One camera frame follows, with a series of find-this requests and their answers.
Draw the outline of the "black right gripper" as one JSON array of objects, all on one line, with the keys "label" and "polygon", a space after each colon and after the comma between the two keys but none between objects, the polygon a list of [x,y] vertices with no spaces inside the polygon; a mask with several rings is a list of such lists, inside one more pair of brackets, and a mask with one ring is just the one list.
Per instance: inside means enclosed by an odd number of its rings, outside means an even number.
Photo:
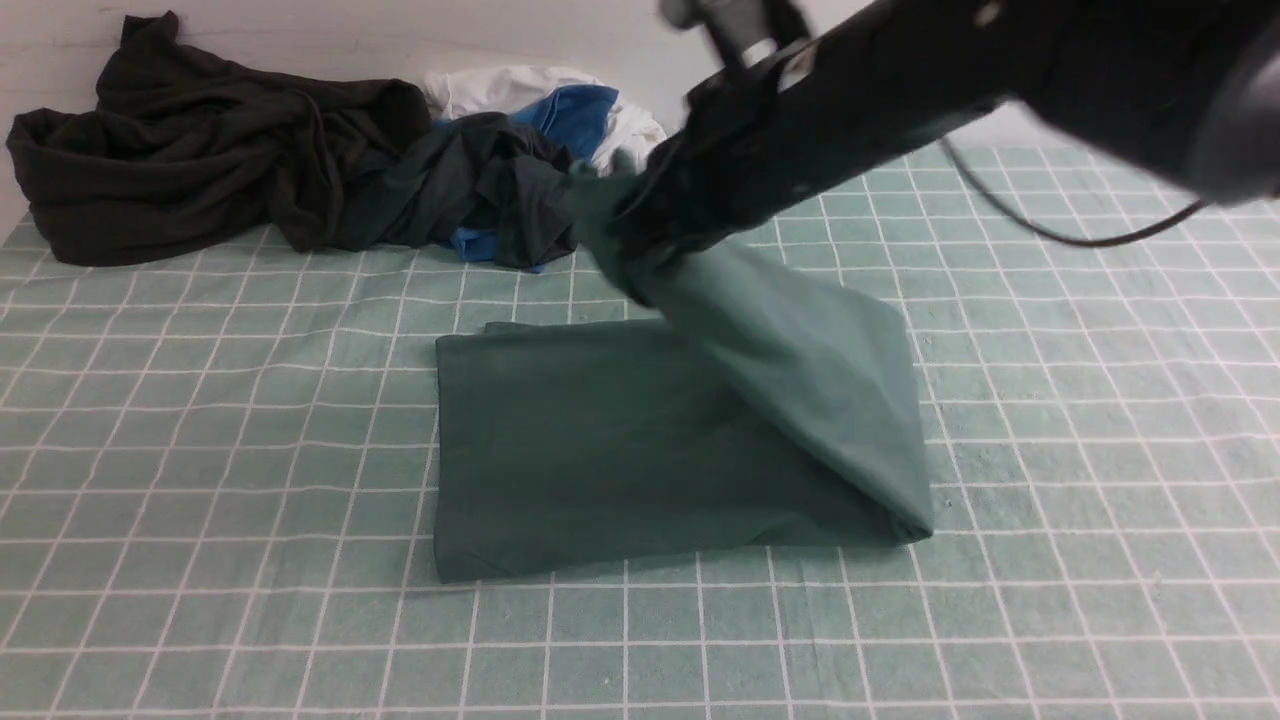
[{"label": "black right gripper", "polygon": [[699,85],[685,127],[616,209],[623,259],[699,252],[864,170],[856,95],[850,61],[815,45]]}]

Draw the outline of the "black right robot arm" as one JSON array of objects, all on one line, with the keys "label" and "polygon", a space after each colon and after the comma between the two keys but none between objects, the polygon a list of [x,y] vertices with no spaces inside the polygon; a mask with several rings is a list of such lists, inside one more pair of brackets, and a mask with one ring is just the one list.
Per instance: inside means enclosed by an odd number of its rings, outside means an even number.
[{"label": "black right robot arm", "polygon": [[616,209],[625,249],[709,249],[1002,102],[1192,193],[1276,196],[1275,1],[876,1],[823,35],[792,1],[663,1],[722,68]]}]

